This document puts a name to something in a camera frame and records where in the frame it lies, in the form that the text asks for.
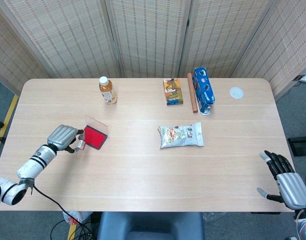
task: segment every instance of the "floor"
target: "floor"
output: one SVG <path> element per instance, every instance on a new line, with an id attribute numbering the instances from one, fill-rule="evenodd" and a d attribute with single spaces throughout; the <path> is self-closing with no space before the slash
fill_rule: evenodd
<path id="1" fill-rule="evenodd" d="M 5 118 L 13 96 L 0 83 L 0 120 Z M 276 105 L 286 138 L 306 136 L 306 83 L 294 86 Z M 305 179 L 306 157 L 292 156 L 292 160 L 295 170 Z M 206 240 L 284 240 L 296 235 L 292 213 L 207 213 L 204 217 Z M 48 240 L 52 227 L 62 219 L 60 211 L 0 211 L 0 240 Z M 53 231 L 53 239 L 67 239 L 68 230 L 65 222 L 60 223 Z"/>

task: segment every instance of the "snack box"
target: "snack box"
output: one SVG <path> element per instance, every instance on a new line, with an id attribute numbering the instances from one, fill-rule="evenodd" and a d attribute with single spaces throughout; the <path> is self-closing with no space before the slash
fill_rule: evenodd
<path id="1" fill-rule="evenodd" d="M 183 104 L 181 82 L 179 78 L 168 78 L 163 80 L 167 105 Z"/>
<path id="2" fill-rule="evenodd" d="M 200 112 L 204 115 L 210 114 L 211 106 L 215 103 L 215 97 L 206 68 L 195 68 L 193 83 Z"/>

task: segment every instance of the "yellow floor tape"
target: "yellow floor tape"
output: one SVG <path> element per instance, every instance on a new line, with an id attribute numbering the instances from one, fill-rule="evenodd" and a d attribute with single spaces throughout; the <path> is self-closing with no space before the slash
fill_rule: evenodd
<path id="1" fill-rule="evenodd" d="M 18 100 L 18 96 L 15 95 L 14 98 L 13 98 L 13 101 L 12 101 L 11 105 L 9 106 L 7 115 L 6 115 L 6 117 L 5 117 L 5 120 L 4 120 L 4 124 L 5 124 L 5 125 L 4 125 L 4 126 L 2 127 L 2 129 L 0 130 L 0 137 L 3 137 L 4 134 L 5 134 L 5 132 L 6 132 L 6 129 L 7 129 L 9 120 L 10 120 L 11 117 L 12 117 L 13 111 L 14 111 L 15 106 L 16 106 L 16 103 L 17 103 L 17 100 Z"/>
<path id="2" fill-rule="evenodd" d="M 75 238 L 75 231 L 77 225 L 71 225 L 68 232 L 67 240 L 72 240 Z"/>

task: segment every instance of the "robotic arm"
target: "robotic arm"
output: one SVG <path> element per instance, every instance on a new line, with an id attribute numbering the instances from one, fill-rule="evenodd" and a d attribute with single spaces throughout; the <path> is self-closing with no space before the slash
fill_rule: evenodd
<path id="1" fill-rule="evenodd" d="M 264 198 L 284 203 L 286 207 L 294 210 L 298 237 L 306 240 L 306 186 L 303 180 L 282 155 L 264 151 L 260 156 L 268 165 L 280 195 L 268 194 L 261 188 L 257 188 L 257 191 Z"/>
<path id="2" fill-rule="evenodd" d="M 79 136 L 79 143 L 75 149 L 69 145 L 76 141 Z M 19 203 L 26 194 L 28 188 L 33 190 L 35 178 L 47 167 L 56 157 L 58 151 L 75 153 L 83 149 L 84 130 L 78 130 L 71 126 L 60 125 L 48 137 L 47 144 L 42 145 L 34 155 L 17 171 L 19 183 L 0 177 L 0 203 L 15 205 Z"/>

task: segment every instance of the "black cable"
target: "black cable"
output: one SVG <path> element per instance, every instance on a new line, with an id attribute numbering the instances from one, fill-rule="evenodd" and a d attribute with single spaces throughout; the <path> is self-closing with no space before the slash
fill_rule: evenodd
<path id="1" fill-rule="evenodd" d="M 58 225 L 58 224 L 60 224 L 60 223 L 62 223 L 62 222 L 64 222 L 65 220 L 61 220 L 61 221 L 59 221 L 58 223 L 56 223 L 54 226 L 53 226 L 53 228 L 52 228 L 52 230 L 51 230 L 51 240 L 53 240 L 53 238 L 52 238 L 52 233 L 53 233 L 53 230 L 55 229 L 55 227 Z"/>
<path id="2" fill-rule="evenodd" d="M 77 230 L 80 229 L 80 228 L 84 229 L 81 225 L 79 225 L 79 226 L 75 229 L 75 231 L 73 231 L 72 234 L 69 236 L 68 240 L 73 240 L 73 238 L 72 238 L 73 234 L 75 234 L 75 233 L 77 232 Z"/>
<path id="3" fill-rule="evenodd" d="M 79 225 L 83 226 L 83 227 L 86 228 L 90 233 L 92 233 L 92 231 L 90 231 L 89 228 L 88 228 L 86 225 L 82 224 L 80 221 L 78 221 L 76 218 L 74 218 L 72 215 L 70 215 L 65 209 L 63 209 L 63 207 L 62 207 L 58 202 L 56 202 L 56 201 L 55 201 L 54 199 L 52 199 L 50 196 L 47 196 L 46 194 L 42 193 L 35 185 L 34 185 L 34 189 L 36 189 L 36 191 L 39 192 L 39 193 L 40 193 L 41 195 L 43 195 L 44 197 L 46 197 L 46 198 L 48 198 L 49 200 L 51 200 L 51 201 L 53 201 L 54 203 L 56 203 L 64 213 L 66 213 L 68 216 L 70 216 L 72 219 L 74 219 L 76 222 L 78 222 Z"/>
<path id="4" fill-rule="evenodd" d="M 82 230 L 81 230 L 81 232 L 79 233 L 79 236 L 76 236 L 76 237 L 74 237 L 73 239 L 69 239 L 69 240 L 75 240 L 75 239 L 77 239 L 77 240 L 89 240 L 89 239 L 93 239 L 93 235 L 92 235 L 91 232 L 85 232 L 84 228 L 82 227 Z"/>
<path id="5" fill-rule="evenodd" d="M 302 83 L 302 82 L 299 82 L 299 84 L 293 85 L 293 86 L 294 86 L 294 87 L 300 86 L 301 83 Z M 282 97 L 284 97 L 285 95 L 288 95 L 290 91 L 291 91 L 291 88 L 287 91 L 287 93 L 285 93 L 283 96 L 281 96 L 280 99 L 281 99 Z"/>

